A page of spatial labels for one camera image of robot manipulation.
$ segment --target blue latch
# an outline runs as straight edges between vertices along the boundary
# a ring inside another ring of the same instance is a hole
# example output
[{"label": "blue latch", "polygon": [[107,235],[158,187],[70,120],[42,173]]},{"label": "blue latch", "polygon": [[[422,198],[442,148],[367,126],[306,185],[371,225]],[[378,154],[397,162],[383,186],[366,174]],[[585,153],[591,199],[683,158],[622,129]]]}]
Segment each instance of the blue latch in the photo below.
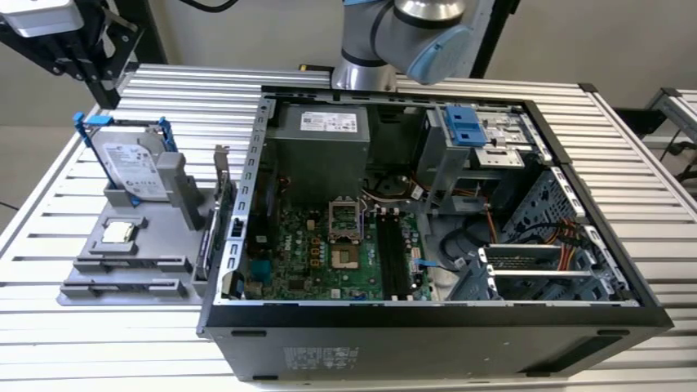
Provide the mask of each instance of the blue latch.
[{"label": "blue latch", "polygon": [[474,109],[445,106],[445,125],[451,133],[454,145],[481,147],[486,144],[486,135]]}]

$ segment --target orange wire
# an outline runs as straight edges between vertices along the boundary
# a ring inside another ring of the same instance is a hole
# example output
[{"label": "orange wire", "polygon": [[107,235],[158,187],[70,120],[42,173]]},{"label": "orange wire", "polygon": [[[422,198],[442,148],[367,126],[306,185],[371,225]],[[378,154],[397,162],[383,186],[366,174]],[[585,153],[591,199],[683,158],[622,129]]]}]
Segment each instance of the orange wire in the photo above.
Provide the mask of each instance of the orange wire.
[{"label": "orange wire", "polygon": [[490,230],[489,240],[491,241],[491,243],[497,243],[498,242],[497,230],[495,230],[495,227],[493,226],[493,219],[491,219],[491,213],[489,212],[489,207],[485,207],[485,212],[486,212],[486,221],[489,223],[489,230]]}]

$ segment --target metal frame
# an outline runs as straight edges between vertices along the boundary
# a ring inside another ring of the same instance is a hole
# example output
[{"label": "metal frame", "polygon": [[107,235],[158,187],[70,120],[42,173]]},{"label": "metal frame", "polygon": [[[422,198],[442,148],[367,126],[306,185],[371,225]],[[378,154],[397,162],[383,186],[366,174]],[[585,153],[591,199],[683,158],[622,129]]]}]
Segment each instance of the metal frame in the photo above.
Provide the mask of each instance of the metal frame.
[{"label": "metal frame", "polygon": [[[197,167],[193,175],[205,184],[213,176],[206,171],[211,160],[207,163],[201,158],[201,149],[211,143],[231,146],[230,171],[235,177],[239,174],[239,146],[250,135],[258,86],[269,83],[322,87],[327,77],[314,72],[142,65],[122,86],[122,101],[111,114],[117,118],[155,119],[162,114],[170,118],[178,147]],[[574,84],[450,79],[422,87],[399,79],[398,88],[401,92],[535,101],[598,209],[675,323],[666,334],[569,379],[489,380],[486,388],[647,392],[670,383],[675,392],[694,390],[697,264],[687,261],[697,260],[697,224],[688,205],[674,194],[674,185],[654,172],[658,161],[644,158],[637,141],[625,138],[629,131],[622,122],[611,120]],[[22,380],[19,386],[26,388],[49,382],[65,388],[137,390],[155,376],[158,388],[197,388],[201,382],[209,388],[241,388],[217,350],[193,334],[198,307],[75,310],[54,303],[57,284],[71,264],[70,252],[75,254],[86,237],[81,233],[91,228],[94,206],[101,208],[101,197],[94,194],[105,179],[94,174],[97,164],[78,147],[74,136],[0,235],[0,281],[5,283],[0,298],[11,299],[0,301],[0,341],[10,344],[2,350],[11,352],[0,380]],[[660,213],[648,212],[651,208]],[[58,211],[69,216],[53,216]],[[38,355],[41,361],[30,361]],[[363,391],[481,388],[466,379],[310,384],[326,390]],[[285,384],[263,387],[289,388]]]}]

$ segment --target label sticker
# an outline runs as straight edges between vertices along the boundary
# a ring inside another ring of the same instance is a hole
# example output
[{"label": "label sticker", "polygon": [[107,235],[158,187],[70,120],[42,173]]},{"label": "label sticker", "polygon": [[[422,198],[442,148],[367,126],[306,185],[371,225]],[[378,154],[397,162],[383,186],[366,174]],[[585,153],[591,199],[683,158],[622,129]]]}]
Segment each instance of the label sticker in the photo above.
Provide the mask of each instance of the label sticker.
[{"label": "label sticker", "polygon": [[301,115],[301,131],[357,133],[355,114],[305,112]]},{"label": "label sticker", "polygon": [[421,200],[421,195],[423,194],[423,188],[419,186],[414,186],[414,190],[411,191],[411,199],[413,200]]},{"label": "label sticker", "polygon": [[103,151],[122,188],[142,199],[166,198],[147,149],[141,145],[103,143]]},{"label": "label sticker", "polygon": [[358,347],[283,347],[285,366],[290,370],[353,369]]}]

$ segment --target side panel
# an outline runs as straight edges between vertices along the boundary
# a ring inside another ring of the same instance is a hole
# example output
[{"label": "side panel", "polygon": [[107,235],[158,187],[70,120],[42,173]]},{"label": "side panel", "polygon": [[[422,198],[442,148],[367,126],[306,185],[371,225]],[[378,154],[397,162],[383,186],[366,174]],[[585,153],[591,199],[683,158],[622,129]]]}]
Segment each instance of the side panel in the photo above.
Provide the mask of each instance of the side panel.
[{"label": "side panel", "polygon": [[395,380],[539,376],[554,367],[555,376],[567,376],[627,349],[651,329],[211,328],[210,333],[242,381]]}]

